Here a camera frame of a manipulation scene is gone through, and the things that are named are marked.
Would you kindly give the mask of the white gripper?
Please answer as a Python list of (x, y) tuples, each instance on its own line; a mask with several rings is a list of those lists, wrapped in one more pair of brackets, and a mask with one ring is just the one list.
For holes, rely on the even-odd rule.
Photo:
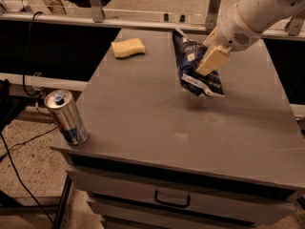
[(247, 50), (259, 39), (260, 34), (247, 26), (238, 5), (234, 5), (203, 42), (207, 50), (195, 71), (208, 75), (230, 60), (231, 50)]

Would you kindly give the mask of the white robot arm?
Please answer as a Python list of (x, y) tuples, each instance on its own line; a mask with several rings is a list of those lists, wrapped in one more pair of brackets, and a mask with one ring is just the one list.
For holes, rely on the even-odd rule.
[(217, 70), (230, 52), (248, 49), (265, 30), (304, 7), (305, 0), (239, 0), (203, 42), (208, 49), (195, 71), (207, 75)]

